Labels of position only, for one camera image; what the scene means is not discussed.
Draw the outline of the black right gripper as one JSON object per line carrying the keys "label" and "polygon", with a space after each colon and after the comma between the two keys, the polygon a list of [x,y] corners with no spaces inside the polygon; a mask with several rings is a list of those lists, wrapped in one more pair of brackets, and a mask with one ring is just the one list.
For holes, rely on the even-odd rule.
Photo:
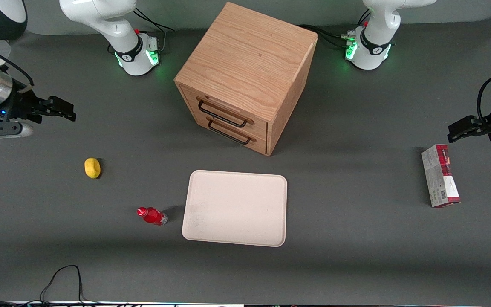
{"label": "black right gripper", "polygon": [[2,121],[29,120],[41,124],[44,117],[62,117],[63,119],[76,121],[74,105],[56,96],[49,96],[47,106],[44,100],[37,97],[32,90],[20,93],[18,89],[12,88],[11,94],[4,102]]}

